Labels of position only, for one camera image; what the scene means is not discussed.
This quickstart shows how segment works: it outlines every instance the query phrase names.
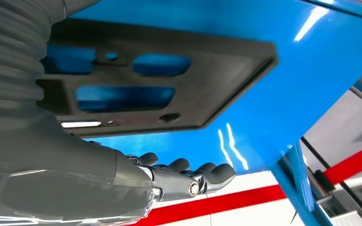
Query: blue glossy surface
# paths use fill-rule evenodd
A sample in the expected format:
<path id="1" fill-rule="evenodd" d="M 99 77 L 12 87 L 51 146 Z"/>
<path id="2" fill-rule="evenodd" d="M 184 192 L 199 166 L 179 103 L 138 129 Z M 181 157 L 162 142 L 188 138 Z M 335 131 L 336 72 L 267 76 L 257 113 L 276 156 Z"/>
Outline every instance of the blue glossy surface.
<path id="1" fill-rule="evenodd" d="M 94 139 L 161 163 L 270 168 L 362 75 L 362 18 L 300 1 L 103 0 L 74 17 L 276 44 L 280 64 L 206 129 Z"/>

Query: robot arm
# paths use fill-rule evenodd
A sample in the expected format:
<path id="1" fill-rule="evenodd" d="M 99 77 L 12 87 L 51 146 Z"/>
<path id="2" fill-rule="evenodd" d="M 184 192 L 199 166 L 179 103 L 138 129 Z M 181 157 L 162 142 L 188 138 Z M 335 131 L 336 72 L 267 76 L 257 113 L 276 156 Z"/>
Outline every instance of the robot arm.
<path id="1" fill-rule="evenodd" d="M 125 156 L 64 132 L 35 102 L 51 26 L 96 0 L 0 0 L 0 224 L 115 225 L 145 217 L 153 200 L 221 189 L 229 165 L 189 171 L 178 159 Z"/>

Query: rectangular cutout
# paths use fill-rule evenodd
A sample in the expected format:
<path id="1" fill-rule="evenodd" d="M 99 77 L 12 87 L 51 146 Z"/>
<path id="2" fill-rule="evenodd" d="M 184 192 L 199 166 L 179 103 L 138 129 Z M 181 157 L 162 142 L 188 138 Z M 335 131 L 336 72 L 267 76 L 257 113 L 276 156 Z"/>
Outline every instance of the rectangular cutout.
<path id="1" fill-rule="evenodd" d="M 96 49 L 48 45 L 48 55 L 40 62 L 46 74 L 89 74 Z"/>
<path id="2" fill-rule="evenodd" d="M 184 74 L 190 65 L 188 56 L 148 53 L 137 57 L 132 69 L 142 76 L 175 77 Z"/>
<path id="3" fill-rule="evenodd" d="M 37 101 L 37 106 L 55 115 L 71 114 L 65 87 L 60 80 L 38 79 L 36 84 L 44 90 L 44 99 Z"/>
<path id="4" fill-rule="evenodd" d="M 174 93 L 171 87 L 83 86 L 75 96 L 82 111 L 122 112 L 163 109 Z"/>

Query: bolt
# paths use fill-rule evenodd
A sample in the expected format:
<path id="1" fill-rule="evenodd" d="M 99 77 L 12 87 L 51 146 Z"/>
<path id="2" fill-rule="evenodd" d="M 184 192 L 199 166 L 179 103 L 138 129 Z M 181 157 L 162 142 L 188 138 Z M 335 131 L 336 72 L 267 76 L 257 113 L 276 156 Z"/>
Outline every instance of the bolt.
<path id="1" fill-rule="evenodd" d="M 196 181 L 192 181 L 192 183 L 189 185 L 188 193 L 190 196 L 195 196 L 199 192 L 199 185 Z"/>
<path id="2" fill-rule="evenodd" d="M 153 189 L 152 189 L 152 194 L 153 194 L 154 196 L 160 196 L 160 189 L 158 189 L 158 188 L 153 188 Z"/>

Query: black rubber pad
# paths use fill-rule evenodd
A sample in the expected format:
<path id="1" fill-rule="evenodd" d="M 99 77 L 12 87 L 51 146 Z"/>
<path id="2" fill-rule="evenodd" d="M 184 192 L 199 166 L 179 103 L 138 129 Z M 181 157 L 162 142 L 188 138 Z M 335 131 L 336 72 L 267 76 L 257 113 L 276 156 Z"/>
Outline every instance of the black rubber pad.
<path id="1" fill-rule="evenodd" d="M 60 122 L 102 122 L 96 127 L 66 129 L 84 137 L 202 128 L 277 64 L 275 47 L 267 42 L 75 19 L 54 25 L 50 44 L 97 50 L 90 74 L 55 71 L 42 78 L 59 80 L 66 88 L 70 113 L 54 112 Z M 111 52 L 118 53 L 115 60 L 105 57 Z M 174 77 L 160 76 L 160 72 L 141 76 L 134 72 L 132 62 L 146 53 L 187 56 L 190 67 Z M 175 94 L 161 109 L 85 112 L 78 108 L 74 92 L 89 85 L 170 87 Z"/>

